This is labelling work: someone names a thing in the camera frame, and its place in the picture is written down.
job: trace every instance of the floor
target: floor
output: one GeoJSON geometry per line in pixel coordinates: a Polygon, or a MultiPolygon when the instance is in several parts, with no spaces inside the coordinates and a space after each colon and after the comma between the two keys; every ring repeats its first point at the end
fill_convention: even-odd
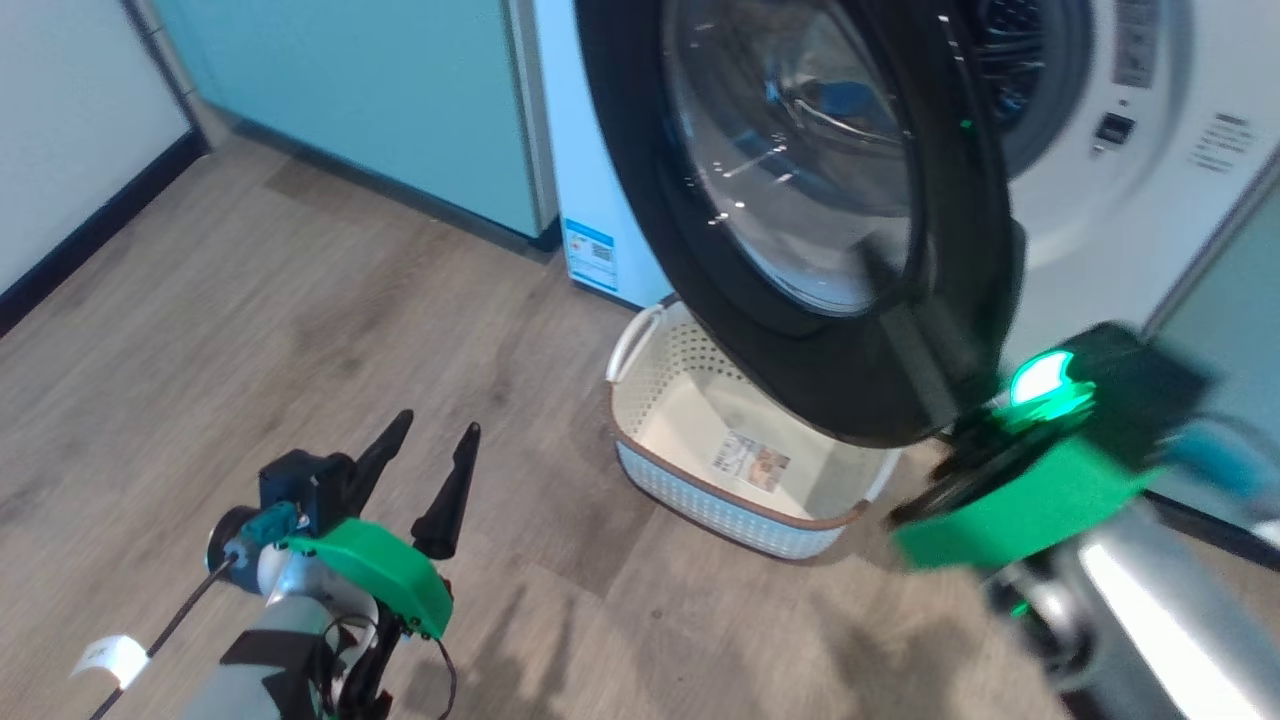
{"type": "MultiPolygon", "coordinates": [[[[655,506],[614,461],[602,373],[630,313],[563,260],[471,237],[233,138],[0,341],[0,687],[9,717],[82,719],[84,646],[150,642],[209,529],[292,447],[358,451],[417,411],[366,516],[398,532],[484,425],[447,642],[457,719],[1061,717],[961,571],[906,575],[876,523],[806,566],[655,506]]],[[[916,450],[892,486],[906,496],[916,450]]],[[[1201,552],[1280,635],[1276,578],[1201,552]]],[[[216,587],[110,717],[174,717],[259,598],[216,587]]],[[[404,644],[396,717],[448,675],[404,644]]]]}

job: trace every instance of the teal cabinet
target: teal cabinet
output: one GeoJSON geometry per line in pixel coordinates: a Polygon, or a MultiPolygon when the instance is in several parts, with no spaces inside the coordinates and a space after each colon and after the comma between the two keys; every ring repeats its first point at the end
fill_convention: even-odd
{"type": "Polygon", "coordinates": [[[550,222],[502,0],[155,5],[210,102],[521,234],[550,222]]]}

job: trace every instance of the laundry basket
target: laundry basket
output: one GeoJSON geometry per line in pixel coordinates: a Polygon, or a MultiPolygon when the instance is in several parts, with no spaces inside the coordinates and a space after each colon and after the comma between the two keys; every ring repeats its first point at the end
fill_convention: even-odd
{"type": "Polygon", "coordinates": [[[636,315],[605,379],[631,480],[690,520],[776,557],[831,547],[879,495],[901,454],[846,445],[796,420],[678,300],[636,315]]]}

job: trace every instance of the wire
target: wire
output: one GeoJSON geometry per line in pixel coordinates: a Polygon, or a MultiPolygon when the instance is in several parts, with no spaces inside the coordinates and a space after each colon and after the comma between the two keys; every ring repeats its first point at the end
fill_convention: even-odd
{"type": "MultiPolygon", "coordinates": [[[[320,633],[320,642],[328,644],[329,630],[338,628],[338,648],[334,651],[334,659],[337,659],[338,655],[342,652],[342,625],[348,620],[366,620],[369,621],[370,628],[378,626],[378,623],[369,615],[365,615],[364,612],[347,612],[344,615],[339,615],[333,620],[330,620],[329,624],[325,625],[324,630],[320,633]]],[[[321,708],[326,714],[337,717],[338,708],[334,707],[333,705],[333,667],[329,669],[329,673],[325,673],[324,652],[319,651],[319,648],[317,652],[312,653],[311,667],[312,667],[311,682],[315,683],[316,689],[320,691],[321,708]]]]}
{"type": "MultiPolygon", "coordinates": [[[[160,630],[160,635],[156,638],[156,642],[151,643],[151,647],[147,648],[147,660],[155,657],[156,652],[159,652],[160,648],[164,647],[164,643],[169,642],[169,637],[173,635],[173,632],[178,629],[178,625],[180,625],[182,621],[187,619],[187,614],[191,612],[191,609],[195,607],[197,602],[200,602],[200,598],[204,597],[204,594],[209,591],[210,587],[212,587],[214,582],[216,582],[218,578],[223,577],[223,574],[227,573],[227,570],[230,570],[232,565],[234,565],[237,560],[239,560],[239,555],[229,552],[227,557],[223,559],[223,564],[219,565],[216,570],[206,575],[204,580],[200,580],[200,584],[196,585],[196,589],[192,591],[189,596],[187,596],[187,601],[182,603],[182,607],[179,607],[178,612],[175,612],[173,619],[169,620],[169,624],[165,625],[164,630],[160,630]]],[[[97,706],[97,710],[93,711],[93,715],[90,716],[90,720],[102,720],[102,717],[106,716],[108,711],[111,710],[111,706],[114,706],[123,696],[124,696],[124,688],[118,687],[114,691],[111,691],[111,694],[108,696],[105,701],[102,701],[102,705],[97,706]]]]}
{"type": "Polygon", "coordinates": [[[444,714],[440,715],[440,720],[447,720],[449,712],[453,712],[453,701],[458,697],[458,669],[453,666],[449,651],[444,650],[444,642],[440,638],[435,638],[435,644],[440,646],[440,657],[444,659],[444,666],[449,669],[449,705],[445,706],[444,714]]]}

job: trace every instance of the white wall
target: white wall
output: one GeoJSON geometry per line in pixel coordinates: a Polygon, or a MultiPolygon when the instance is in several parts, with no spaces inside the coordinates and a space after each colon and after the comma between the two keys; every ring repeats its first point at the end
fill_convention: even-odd
{"type": "Polygon", "coordinates": [[[188,128],[119,0],[0,0],[0,292],[188,128]]]}

